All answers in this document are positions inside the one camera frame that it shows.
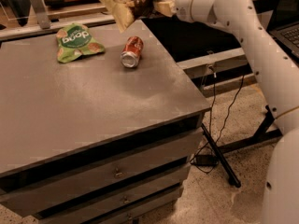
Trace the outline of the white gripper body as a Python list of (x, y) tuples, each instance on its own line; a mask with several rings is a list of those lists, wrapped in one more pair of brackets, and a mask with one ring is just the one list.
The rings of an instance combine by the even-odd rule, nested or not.
[(176, 15), (181, 21), (186, 21), (190, 23), (202, 21), (199, 0), (174, 1), (176, 7)]

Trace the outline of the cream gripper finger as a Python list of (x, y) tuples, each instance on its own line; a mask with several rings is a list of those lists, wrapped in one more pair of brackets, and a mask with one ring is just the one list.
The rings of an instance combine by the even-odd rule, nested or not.
[(173, 0), (154, 0), (153, 7), (157, 12), (166, 17), (172, 17), (176, 14), (176, 7)]

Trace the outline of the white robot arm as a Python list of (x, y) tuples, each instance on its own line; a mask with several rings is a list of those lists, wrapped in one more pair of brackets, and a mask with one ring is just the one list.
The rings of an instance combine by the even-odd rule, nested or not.
[(261, 224), (299, 224), (299, 68), (265, 31), (252, 0), (162, 0), (182, 21), (232, 34), (282, 132), (270, 160)]

